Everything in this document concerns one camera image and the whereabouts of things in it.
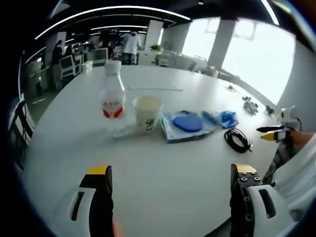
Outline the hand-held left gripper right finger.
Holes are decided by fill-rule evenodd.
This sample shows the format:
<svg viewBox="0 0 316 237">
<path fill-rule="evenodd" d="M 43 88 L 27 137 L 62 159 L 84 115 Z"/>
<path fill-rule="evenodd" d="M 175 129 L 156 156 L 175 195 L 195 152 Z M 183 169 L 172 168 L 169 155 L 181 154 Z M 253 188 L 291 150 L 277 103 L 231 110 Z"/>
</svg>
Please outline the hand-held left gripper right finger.
<svg viewBox="0 0 316 237">
<path fill-rule="evenodd" d="M 231 165 L 230 208 L 232 237 L 284 237 L 294 226 L 281 195 L 247 164 Z"/>
</svg>

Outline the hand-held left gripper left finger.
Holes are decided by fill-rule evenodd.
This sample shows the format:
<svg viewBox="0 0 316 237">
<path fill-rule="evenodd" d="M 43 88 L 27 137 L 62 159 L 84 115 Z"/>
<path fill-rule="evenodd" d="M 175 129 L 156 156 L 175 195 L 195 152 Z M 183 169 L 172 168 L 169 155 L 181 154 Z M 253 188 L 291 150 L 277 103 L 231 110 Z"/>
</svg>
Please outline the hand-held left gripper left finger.
<svg viewBox="0 0 316 237">
<path fill-rule="evenodd" d="M 58 237 L 113 237 L 112 167 L 86 172 L 78 187 L 70 189 L 55 209 Z"/>
</svg>

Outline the person's right hand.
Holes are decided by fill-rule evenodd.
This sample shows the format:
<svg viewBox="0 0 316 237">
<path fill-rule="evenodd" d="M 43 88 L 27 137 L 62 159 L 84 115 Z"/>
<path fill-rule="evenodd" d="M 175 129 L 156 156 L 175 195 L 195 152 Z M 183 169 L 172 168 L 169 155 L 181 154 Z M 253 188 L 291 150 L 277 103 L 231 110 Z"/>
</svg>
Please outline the person's right hand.
<svg viewBox="0 0 316 237">
<path fill-rule="evenodd" d="M 291 130 L 286 139 L 282 143 L 293 149 L 301 149 L 315 136 L 315 132 L 302 132 L 299 130 Z"/>
</svg>

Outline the person's left hand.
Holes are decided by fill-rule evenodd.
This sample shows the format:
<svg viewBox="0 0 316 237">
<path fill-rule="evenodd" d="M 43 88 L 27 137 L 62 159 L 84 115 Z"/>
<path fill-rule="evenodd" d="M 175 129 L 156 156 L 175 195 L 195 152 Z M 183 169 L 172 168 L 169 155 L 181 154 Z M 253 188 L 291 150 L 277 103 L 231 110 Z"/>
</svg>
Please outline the person's left hand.
<svg viewBox="0 0 316 237">
<path fill-rule="evenodd" d="M 122 227 L 117 221 L 113 221 L 114 237 L 125 237 Z"/>
</svg>

